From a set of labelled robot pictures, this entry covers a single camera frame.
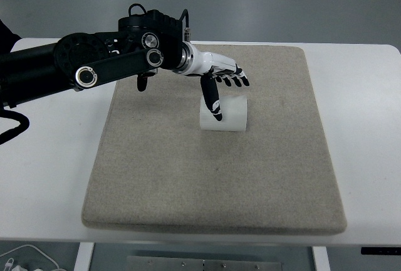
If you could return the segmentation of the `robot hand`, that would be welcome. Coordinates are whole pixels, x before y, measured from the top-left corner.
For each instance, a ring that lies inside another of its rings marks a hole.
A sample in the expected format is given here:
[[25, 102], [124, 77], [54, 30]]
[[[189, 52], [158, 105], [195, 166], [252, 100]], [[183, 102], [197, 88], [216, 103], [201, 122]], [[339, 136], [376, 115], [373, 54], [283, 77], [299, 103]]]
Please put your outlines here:
[[209, 112], [218, 121], [223, 120], [217, 82], [230, 87], [249, 86], [245, 72], [232, 59], [210, 51], [199, 51], [192, 43], [184, 42], [189, 51], [189, 64], [184, 68], [185, 76], [200, 76], [200, 87]]

